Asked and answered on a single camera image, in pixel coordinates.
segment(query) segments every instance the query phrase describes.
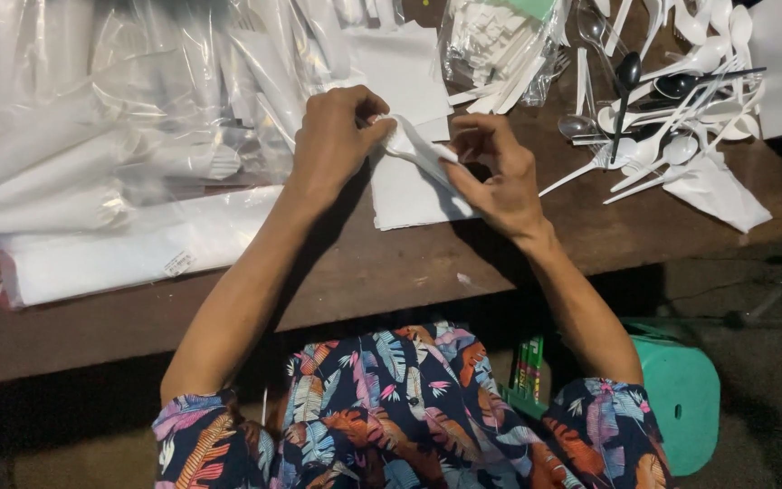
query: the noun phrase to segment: green paper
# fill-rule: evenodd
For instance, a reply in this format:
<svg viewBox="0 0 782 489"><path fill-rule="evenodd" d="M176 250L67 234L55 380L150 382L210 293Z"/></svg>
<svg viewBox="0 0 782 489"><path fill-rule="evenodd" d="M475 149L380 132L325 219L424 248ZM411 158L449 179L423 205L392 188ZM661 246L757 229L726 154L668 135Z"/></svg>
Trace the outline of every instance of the green paper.
<svg viewBox="0 0 782 489"><path fill-rule="evenodd" d="M551 17L554 2L557 0L508 0L508 2L527 14L546 22Z"/></svg>

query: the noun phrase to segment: green plastic stool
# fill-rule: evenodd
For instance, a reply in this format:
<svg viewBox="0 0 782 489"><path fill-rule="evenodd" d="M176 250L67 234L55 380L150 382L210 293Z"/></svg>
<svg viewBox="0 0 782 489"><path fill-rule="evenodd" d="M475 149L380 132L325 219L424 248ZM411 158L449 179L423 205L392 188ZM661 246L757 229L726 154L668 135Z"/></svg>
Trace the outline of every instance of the green plastic stool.
<svg viewBox="0 0 782 489"><path fill-rule="evenodd" d="M682 346L663 331L633 334L645 374L649 406L657 418L672 475L698 472L711 460L720 428L720 378L698 348Z"/></svg>

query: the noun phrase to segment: floor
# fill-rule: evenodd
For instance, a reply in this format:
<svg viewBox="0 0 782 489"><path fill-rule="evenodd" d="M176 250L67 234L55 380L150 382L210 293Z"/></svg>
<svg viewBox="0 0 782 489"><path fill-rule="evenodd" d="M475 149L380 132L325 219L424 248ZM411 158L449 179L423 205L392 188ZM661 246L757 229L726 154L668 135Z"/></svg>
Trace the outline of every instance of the floor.
<svg viewBox="0 0 782 489"><path fill-rule="evenodd" d="M702 348L720 372L720 441L711 462L684 478L697 487L782 488L782 294L744 329L724 326L730 312L755 312L782 281L782 246L686 259L593 278L618 315L712 317L674 329ZM344 325L272 335L248 362L239 384L244 410L259 417L263 387L279 390L276 368L285 351L303 342L427 320L440 314L466 319L481 337L498 379L506 379L512 347L542 329L550 338L536 291L398 312ZM501 326L503 334L496 334ZM575 375L564 351L548 352L553 384ZM0 488L59 489L151 486L157 458L147 428L157 414L157 385L168 355L106 364L0 385Z"/></svg>

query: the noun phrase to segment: person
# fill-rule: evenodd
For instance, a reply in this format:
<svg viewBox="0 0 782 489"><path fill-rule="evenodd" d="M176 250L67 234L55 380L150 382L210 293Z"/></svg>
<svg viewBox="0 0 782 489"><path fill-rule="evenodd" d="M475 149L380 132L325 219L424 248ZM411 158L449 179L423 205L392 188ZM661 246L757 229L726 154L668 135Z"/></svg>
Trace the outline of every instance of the person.
<svg viewBox="0 0 782 489"><path fill-rule="evenodd" d="M307 345L272 439L228 388L255 347L311 226L395 127L366 87L312 96L294 168L263 227L199 309L161 385L156 488L674 487L632 340L542 214L533 154L505 117L455 117L450 147L492 156L453 185L529 259L584 372L535 429L503 403L484 346L448 323ZM356 118L366 119L359 129Z"/></svg>

